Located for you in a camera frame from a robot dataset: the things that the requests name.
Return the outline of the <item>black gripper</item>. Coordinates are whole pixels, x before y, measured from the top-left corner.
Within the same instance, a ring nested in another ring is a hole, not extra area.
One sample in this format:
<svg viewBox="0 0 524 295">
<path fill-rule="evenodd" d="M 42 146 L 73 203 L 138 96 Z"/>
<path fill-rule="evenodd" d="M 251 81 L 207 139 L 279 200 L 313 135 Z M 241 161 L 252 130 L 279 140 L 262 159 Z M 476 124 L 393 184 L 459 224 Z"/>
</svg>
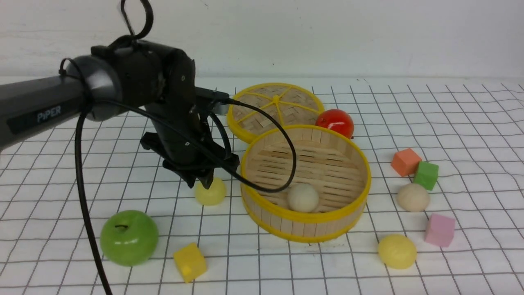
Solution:
<svg viewBox="0 0 524 295">
<path fill-rule="evenodd" d="M 209 189 L 215 179 L 215 168 L 219 165 L 186 138 L 192 138 L 234 170 L 239 166 L 239 157 L 213 140 L 207 117 L 200 118 L 198 112 L 191 111 L 191 108 L 191 105 L 183 103 L 156 102 L 146 105 L 146 112 L 168 123 L 176 132 L 153 121 L 155 132 L 145 133 L 140 144 L 142 148 L 161 156 L 163 167 L 175 172 L 189 188 L 194 187 L 198 178 L 203 188 Z"/>
</svg>

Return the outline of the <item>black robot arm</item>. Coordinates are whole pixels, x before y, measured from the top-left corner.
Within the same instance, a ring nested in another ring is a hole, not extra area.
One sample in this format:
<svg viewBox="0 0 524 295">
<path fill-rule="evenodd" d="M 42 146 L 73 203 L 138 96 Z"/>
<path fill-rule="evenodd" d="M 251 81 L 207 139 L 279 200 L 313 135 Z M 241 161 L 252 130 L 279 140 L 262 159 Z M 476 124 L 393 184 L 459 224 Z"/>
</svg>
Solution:
<svg viewBox="0 0 524 295">
<path fill-rule="evenodd" d="M 140 145 L 189 187 L 212 184 L 215 168 L 237 170 L 239 157 L 216 143 L 208 117 L 229 95 L 195 86 L 194 60 L 181 49 L 120 37 L 75 58 L 59 75 L 1 86 L 1 150 L 78 116 L 101 122 L 144 107 L 161 119 Z"/>
</svg>

